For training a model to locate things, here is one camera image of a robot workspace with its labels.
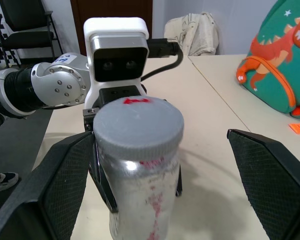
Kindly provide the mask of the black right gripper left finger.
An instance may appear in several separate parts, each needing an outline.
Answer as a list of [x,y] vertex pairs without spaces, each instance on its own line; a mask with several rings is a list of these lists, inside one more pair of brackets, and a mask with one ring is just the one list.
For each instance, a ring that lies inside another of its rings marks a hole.
[[0,240],[70,240],[83,201],[94,135],[54,144],[0,208]]

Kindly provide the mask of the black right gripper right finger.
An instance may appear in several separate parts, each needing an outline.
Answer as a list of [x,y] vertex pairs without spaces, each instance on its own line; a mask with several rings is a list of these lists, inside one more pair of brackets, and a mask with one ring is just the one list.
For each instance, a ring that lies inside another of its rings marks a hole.
[[248,201],[270,240],[300,240],[300,161],[279,141],[229,129]]

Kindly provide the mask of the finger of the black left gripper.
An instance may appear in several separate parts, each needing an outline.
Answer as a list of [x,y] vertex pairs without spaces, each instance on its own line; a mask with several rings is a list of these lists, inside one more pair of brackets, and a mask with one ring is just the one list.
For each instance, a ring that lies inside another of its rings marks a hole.
[[175,196],[180,197],[182,195],[182,192],[183,192],[182,170],[181,170],[181,166],[179,166],[179,174],[178,174],[178,180],[177,180]]
[[110,213],[118,213],[118,205],[106,174],[106,159],[107,154],[99,146],[97,140],[94,139],[92,144],[92,159],[89,161],[88,171]]

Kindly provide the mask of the grey screw lid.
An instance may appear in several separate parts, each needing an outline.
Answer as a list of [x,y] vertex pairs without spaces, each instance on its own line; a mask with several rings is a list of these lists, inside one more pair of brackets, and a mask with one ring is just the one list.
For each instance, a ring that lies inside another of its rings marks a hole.
[[103,106],[94,117],[93,131],[97,145],[113,158],[152,161],[178,148],[184,118],[166,100],[130,96]]

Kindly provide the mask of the clear jar with white contents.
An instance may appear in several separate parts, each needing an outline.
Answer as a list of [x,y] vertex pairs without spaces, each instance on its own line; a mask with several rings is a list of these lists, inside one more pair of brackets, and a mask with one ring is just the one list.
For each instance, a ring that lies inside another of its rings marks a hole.
[[109,215],[113,240],[167,240],[180,161],[174,150],[151,161],[99,154],[100,165],[117,204]]

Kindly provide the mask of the black and white sneaker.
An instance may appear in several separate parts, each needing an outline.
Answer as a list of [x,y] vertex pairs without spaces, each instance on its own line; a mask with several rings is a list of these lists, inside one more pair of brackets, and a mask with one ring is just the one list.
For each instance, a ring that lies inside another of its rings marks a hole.
[[13,187],[19,181],[19,175],[15,172],[0,173],[0,192]]

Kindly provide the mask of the dark brown door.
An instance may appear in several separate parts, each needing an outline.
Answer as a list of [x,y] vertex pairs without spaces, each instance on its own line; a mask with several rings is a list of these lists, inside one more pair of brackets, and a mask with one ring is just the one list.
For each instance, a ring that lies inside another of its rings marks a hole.
[[86,55],[83,26],[93,17],[139,17],[152,37],[153,0],[70,0],[74,24],[82,55]]

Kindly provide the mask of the white cloth over chair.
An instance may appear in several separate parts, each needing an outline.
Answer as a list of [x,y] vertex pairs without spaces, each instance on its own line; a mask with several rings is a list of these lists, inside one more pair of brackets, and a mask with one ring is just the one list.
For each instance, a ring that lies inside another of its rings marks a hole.
[[189,13],[169,20],[164,37],[176,40],[186,56],[215,55],[219,45],[217,25],[209,12]]

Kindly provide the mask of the black chair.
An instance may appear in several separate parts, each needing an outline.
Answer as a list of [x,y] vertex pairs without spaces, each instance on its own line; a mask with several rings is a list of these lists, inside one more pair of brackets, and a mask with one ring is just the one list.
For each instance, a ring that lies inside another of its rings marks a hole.
[[53,42],[62,45],[52,17],[52,10],[45,10],[42,0],[0,0],[0,50],[9,67],[6,52],[19,49],[50,48],[55,60]]

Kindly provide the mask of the green dinosaur backpack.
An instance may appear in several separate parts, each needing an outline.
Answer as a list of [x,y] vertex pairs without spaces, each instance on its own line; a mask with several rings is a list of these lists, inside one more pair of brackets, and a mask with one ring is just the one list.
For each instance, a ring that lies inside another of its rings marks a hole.
[[271,108],[300,119],[300,0],[277,0],[236,80]]

